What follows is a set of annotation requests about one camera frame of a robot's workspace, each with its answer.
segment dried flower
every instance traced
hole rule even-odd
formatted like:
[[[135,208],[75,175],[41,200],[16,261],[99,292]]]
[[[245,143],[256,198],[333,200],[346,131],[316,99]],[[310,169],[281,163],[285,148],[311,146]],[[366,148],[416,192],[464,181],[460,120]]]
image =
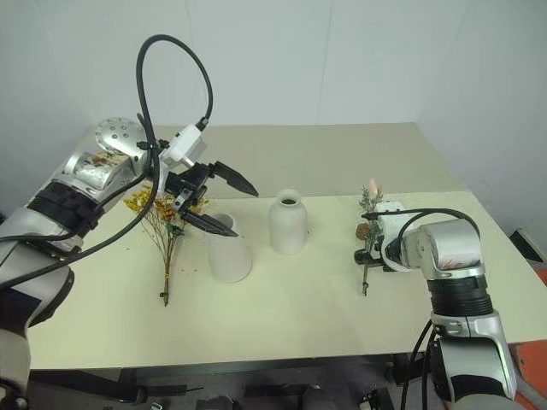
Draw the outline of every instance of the dried flower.
[[[138,214],[144,205],[148,202],[152,193],[152,187],[145,184],[143,189],[125,199],[124,203],[134,213]],[[202,212],[202,206],[209,200],[201,199],[197,206],[191,207],[190,210],[196,214]],[[185,233],[185,221],[180,218],[180,215],[174,209],[174,197],[166,194],[162,197],[157,197],[154,200],[154,206],[144,216],[141,222],[144,231],[148,234],[154,245],[162,254],[164,265],[164,286],[160,297],[163,298],[165,306],[169,303],[169,278],[171,268],[171,258],[175,244],[179,238]]]

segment white wall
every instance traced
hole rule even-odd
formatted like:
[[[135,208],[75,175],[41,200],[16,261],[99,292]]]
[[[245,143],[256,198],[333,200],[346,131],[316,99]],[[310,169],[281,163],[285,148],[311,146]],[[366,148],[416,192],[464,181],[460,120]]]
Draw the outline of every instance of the white wall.
[[[468,0],[2,0],[0,209],[21,205],[98,121],[138,112],[139,45],[165,32],[200,55],[214,125],[418,118]],[[157,124],[203,112],[168,44],[145,67]]]
[[[547,250],[547,2],[474,1],[418,125],[507,233]]]

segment robotic arm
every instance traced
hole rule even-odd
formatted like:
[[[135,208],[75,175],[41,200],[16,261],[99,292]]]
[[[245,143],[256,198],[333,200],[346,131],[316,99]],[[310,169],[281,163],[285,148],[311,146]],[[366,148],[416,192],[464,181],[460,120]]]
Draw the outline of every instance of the robotic arm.
[[[189,208],[197,204],[207,190],[206,181],[214,176],[242,192],[258,193],[241,174],[221,162],[196,162],[205,147],[201,132],[194,134],[190,144],[185,132],[181,134],[171,144],[162,142],[165,191],[175,197],[177,211],[192,225],[218,235],[237,236],[220,221],[194,214]],[[24,208],[0,225],[0,407],[10,408],[5,404],[9,403],[18,408],[24,403],[30,369],[26,330],[53,315],[71,290],[74,273],[63,266],[10,284],[80,252],[84,236],[121,198],[124,187],[144,179],[140,175],[150,175],[146,138],[139,124],[122,118],[105,120],[96,129],[95,139],[97,152],[72,154]],[[180,163],[189,169],[180,174],[169,172]],[[55,240],[46,241],[44,236]]]
[[[402,230],[412,228],[403,210],[398,202],[382,202],[364,216],[378,218],[383,228],[383,262],[399,272],[421,269],[427,281],[437,338],[431,352],[435,390],[457,403],[454,408],[485,408],[484,400],[493,408],[521,408],[512,401],[515,370],[486,292],[478,229],[457,219]]]

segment white cylindrical vase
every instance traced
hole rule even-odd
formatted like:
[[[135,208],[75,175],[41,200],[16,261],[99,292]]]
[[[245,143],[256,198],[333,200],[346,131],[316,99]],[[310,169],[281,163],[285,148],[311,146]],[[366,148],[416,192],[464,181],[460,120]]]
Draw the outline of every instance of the white cylindrical vase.
[[[281,254],[299,252],[308,236],[308,213],[296,190],[282,190],[268,213],[270,244]]]
[[[208,235],[207,254],[213,276],[225,283],[238,282],[245,278],[252,266],[250,250],[236,220],[228,214],[216,214],[213,218],[235,231],[238,237]]]

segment dried plant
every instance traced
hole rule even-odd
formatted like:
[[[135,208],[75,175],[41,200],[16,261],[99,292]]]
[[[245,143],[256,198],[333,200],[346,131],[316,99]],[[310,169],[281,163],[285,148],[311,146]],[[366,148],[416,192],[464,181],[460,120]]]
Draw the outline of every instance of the dried plant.
[[[124,203],[134,213],[139,213],[150,198],[152,187],[144,185],[143,189],[131,195],[131,198],[124,200]],[[202,206],[208,200],[200,200],[191,211],[197,214],[202,212]],[[142,222],[144,231],[148,234],[154,245],[160,251],[164,265],[164,285],[160,297],[163,298],[165,306],[169,303],[169,279],[171,278],[171,261],[175,245],[185,234],[186,222],[174,209],[174,197],[166,194],[154,200],[154,206],[146,213]]]
[[[362,187],[362,198],[359,201],[359,205],[365,213],[374,212],[376,205],[384,200],[384,192],[382,187],[377,187],[373,179],[370,180],[368,188],[366,186]],[[368,253],[373,250],[374,243],[378,240],[382,229],[378,225],[376,220],[373,220],[369,225],[367,241],[367,250]]]

